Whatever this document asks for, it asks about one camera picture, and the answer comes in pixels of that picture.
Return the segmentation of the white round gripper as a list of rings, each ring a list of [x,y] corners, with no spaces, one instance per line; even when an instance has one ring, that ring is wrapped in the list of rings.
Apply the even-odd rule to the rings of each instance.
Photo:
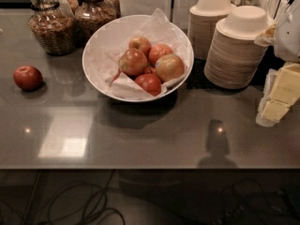
[[[277,22],[274,53],[295,63],[286,63],[278,71],[270,68],[266,75],[256,123],[267,128],[278,123],[300,98],[300,0],[293,0]]]

